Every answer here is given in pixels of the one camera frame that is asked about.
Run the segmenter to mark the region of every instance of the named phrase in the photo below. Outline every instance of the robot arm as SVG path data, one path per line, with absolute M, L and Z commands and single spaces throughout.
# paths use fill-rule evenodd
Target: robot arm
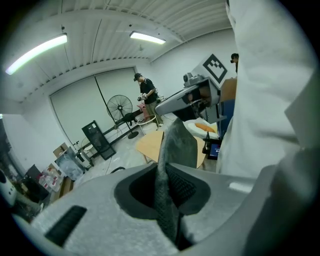
M 225 119 L 218 111 L 218 103 L 226 74 L 227 69 L 212 54 L 192 73 L 185 74 L 184 89 L 162 101 L 155 111 L 159 115 L 172 112 L 182 121 L 201 117 L 212 124 Z

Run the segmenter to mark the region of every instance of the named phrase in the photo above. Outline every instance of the white ceiling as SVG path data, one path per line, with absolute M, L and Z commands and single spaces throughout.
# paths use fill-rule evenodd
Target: white ceiling
M 229 27 L 225 0 L 46 1 L 9 41 L 2 62 L 2 96 L 23 102 L 49 81 L 79 67 L 119 59 L 152 62 L 188 40 Z M 166 43 L 131 39 L 132 31 Z M 62 32 L 67 33 L 66 44 L 42 53 L 13 75 L 4 73 L 22 54 Z

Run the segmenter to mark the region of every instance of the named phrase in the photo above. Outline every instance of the standing fan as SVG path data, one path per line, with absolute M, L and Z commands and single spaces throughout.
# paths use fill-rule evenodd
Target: standing fan
M 132 103 L 130 99 L 128 99 L 124 95 L 115 95 L 111 99 L 109 99 L 106 106 L 108 114 L 113 118 L 113 120 L 118 121 L 122 119 L 126 123 L 131 132 L 131 134 L 129 134 L 128 136 L 129 139 L 133 139 L 139 134 L 139 132 L 137 131 L 132 132 L 128 124 L 128 122 L 131 122 L 135 119 L 132 113 Z

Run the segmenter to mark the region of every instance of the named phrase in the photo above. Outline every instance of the fluorescent light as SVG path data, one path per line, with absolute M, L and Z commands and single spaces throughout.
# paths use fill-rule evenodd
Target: fluorescent light
M 12 75 L 14 72 L 17 71 L 21 66 L 26 64 L 28 61 L 36 57 L 37 55 L 55 47 L 58 45 L 62 45 L 67 42 L 67 35 L 61 35 L 59 37 L 56 37 L 54 39 L 51 39 L 49 41 L 46 41 L 37 47 L 33 48 L 32 50 L 28 51 L 24 55 L 22 55 L 20 58 L 18 58 L 10 67 L 6 69 L 6 73 L 9 75 Z
M 130 34 L 130 37 L 134 38 L 134 39 L 141 39 L 141 40 L 157 43 L 157 44 L 160 44 L 160 45 L 162 45 L 162 44 L 164 44 L 166 42 L 165 40 L 162 40 L 162 39 L 150 36 L 150 35 L 141 34 L 141 33 L 138 33 L 138 32 L 132 32 Z

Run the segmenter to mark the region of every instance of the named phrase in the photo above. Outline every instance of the wooden table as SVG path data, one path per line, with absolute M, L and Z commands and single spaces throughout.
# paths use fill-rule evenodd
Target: wooden table
M 146 163 L 148 163 L 146 157 L 150 158 L 156 163 L 158 162 L 163 137 L 164 132 L 161 130 L 157 130 L 146 134 L 136 143 L 135 149 L 143 154 Z M 205 145 L 205 142 L 199 137 L 194 138 L 196 139 L 197 143 L 196 167 L 199 168 L 201 165 L 204 164 L 204 160 L 206 157 L 206 154 L 202 153 L 202 149 Z

